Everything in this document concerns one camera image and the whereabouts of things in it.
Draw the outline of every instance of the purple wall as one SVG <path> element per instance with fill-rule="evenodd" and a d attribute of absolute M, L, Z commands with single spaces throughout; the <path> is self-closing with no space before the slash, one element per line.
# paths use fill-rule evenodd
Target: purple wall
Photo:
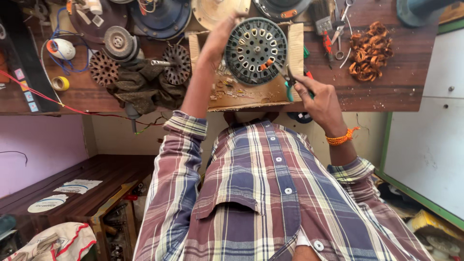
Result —
<path fill-rule="evenodd" d="M 85 159 L 81 115 L 0 116 L 0 197 L 14 193 Z"/>

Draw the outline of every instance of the orange thread bracelet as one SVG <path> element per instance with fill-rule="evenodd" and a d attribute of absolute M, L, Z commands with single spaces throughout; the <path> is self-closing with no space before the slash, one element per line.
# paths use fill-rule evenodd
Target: orange thread bracelet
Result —
<path fill-rule="evenodd" d="M 347 140 L 352 140 L 353 137 L 353 131 L 355 130 L 359 130 L 360 127 L 354 127 L 352 129 L 348 129 L 347 133 L 345 136 L 341 136 L 341 137 L 338 137 L 338 138 L 329 138 L 329 137 L 325 137 L 327 139 L 327 142 L 329 143 L 329 145 L 331 146 L 338 146 L 340 144 L 343 144 L 345 141 Z"/>

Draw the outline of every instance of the red wire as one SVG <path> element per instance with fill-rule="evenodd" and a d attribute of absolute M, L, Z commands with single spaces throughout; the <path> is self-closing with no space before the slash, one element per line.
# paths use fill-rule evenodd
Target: red wire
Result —
<path fill-rule="evenodd" d="M 0 70 L 0 73 L 3 74 L 3 75 L 5 75 L 5 76 L 7 76 L 7 77 L 10 78 L 11 80 L 13 80 L 14 82 L 16 82 L 16 83 L 19 84 L 20 86 L 22 86 L 23 88 L 25 88 L 25 89 L 31 91 L 32 93 L 36 94 L 37 96 L 40 96 L 40 97 L 42 97 L 42 98 L 44 98 L 44 99 L 47 99 L 47 100 L 49 100 L 49 101 L 52 101 L 52 102 L 54 102 L 54 103 L 63 105 L 66 109 L 69 109 L 69 110 L 71 110 L 71 111 L 78 112 L 78 113 L 82 113 L 82 114 L 87 114 L 87 115 L 113 116 L 113 117 L 119 117 L 119 118 L 124 118 L 124 119 L 131 120 L 130 118 L 127 118 L 127 117 L 124 117 L 124 116 L 119 116 L 119 115 L 116 115 L 116 114 L 100 114 L 100 113 L 96 113 L 96 112 L 84 112 L 84 111 L 76 110 L 76 109 L 74 109 L 74 108 L 71 108 L 71 107 L 66 106 L 66 105 L 64 105 L 64 104 L 61 104 L 61 103 L 55 101 L 54 99 L 51 99 L 51 98 L 45 96 L 44 94 L 40 93 L 39 91 L 34 90 L 33 88 L 31 88 L 31 87 L 29 87 L 29 86 L 26 86 L 26 85 L 20 83 L 17 79 L 15 79 L 13 76 L 9 75 L 7 72 L 4 72 L 3 70 Z M 137 122 L 137 123 L 139 123 L 139 124 L 142 124 L 142 125 L 147 125 L 147 126 L 158 126 L 158 125 L 163 125 L 163 124 L 156 124 L 156 121 L 155 121 L 155 123 L 149 123 L 149 124 L 147 124 L 147 123 L 142 123 L 142 122 L 139 122 L 139 121 L 135 121 L 135 122 Z"/>

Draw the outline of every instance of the wall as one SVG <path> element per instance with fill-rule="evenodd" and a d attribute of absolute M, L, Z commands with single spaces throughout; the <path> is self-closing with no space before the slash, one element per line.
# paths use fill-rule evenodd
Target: wall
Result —
<path fill-rule="evenodd" d="M 160 115 L 159 112 L 153 112 L 148 115 L 143 115 L 138 121 L 150 123 Z M 163 115 L 169 118 L 172 113 L 164 112 Z M 236 113 L 239 122 L 249 121 L 257 117 L 262 117 L 263 115 L 263 112 Z M 85 125 L 85 128 L 93 128 L 98 154 L 157 155 L 161 145 L 159 141 L 162 141 L 163 137 L 167 134 L 161 126 L 152 126 L 141 134 L 135 135 L 132 133 L 129 120 L 117 117 L 91 117 L 93 124 Z M 343 118 L 350 128 L 354 126 L 363 126 L 363 128 L 354 133 L 354 146 L 359 156 L 379 167 L 387 114 L 380 112 L 344 112 Z M 222 112 L 208 112 L 206 119 L 208 120 L 208 135 L 206 140 L 201 143 L 203 154 L 200 172 L 205 170 L 206 163 L 211 155 L 211 148 L 214 140 L 218 134 L 227 127 Z M 159 120 L 158 123 L 163 123 L 164 121 L 165 120 L 162 119 Z M 327 145 L 324 131 L 319 125 L 314 122 L 299 124 L 295 120 L 290 119 L 285 112 L 280 113 L 274 123 L 308 135 L 308 140 L 311 142 L 319 160 L 324 165 L 330 163 L 329 146 Z M 137 125 L 138 131 L 143 128 L 143 125 Z"/>
<path fill-rule="evenodd" d="M 14 193 L 85 159 L 80 115 L 0 116 L 0 197 Z"/>

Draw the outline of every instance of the hand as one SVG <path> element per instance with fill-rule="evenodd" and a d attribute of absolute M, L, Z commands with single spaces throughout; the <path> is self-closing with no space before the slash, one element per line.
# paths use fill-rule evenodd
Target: hand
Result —
<path fill-rule="evenodd" d="M 201 50 L 199 61 L 210 63 L 213 70 L 216 71 L 216 68 L 222 60 L 222 53 L 229 40 L 229 36 L 236 26 L 235 19 L 245 15 L 247 15 L 247 13 L 238 13 L 234 11 L 229 17 L 220 21 L 216 28 L 209 33 L 205 45 Z"/>
<path fill-rule="evenodd" d="M 295 84 L 295 90 L 300 95 L 305 110 L 324 129 L 326 136 L 346 135 L 347 126 L 343 121 L 335 87 L 305 76 L 294 75 L 294 77 L 299 82 Z M 314 93 L 314 100 L 309 96 L 308 89 Z"/>

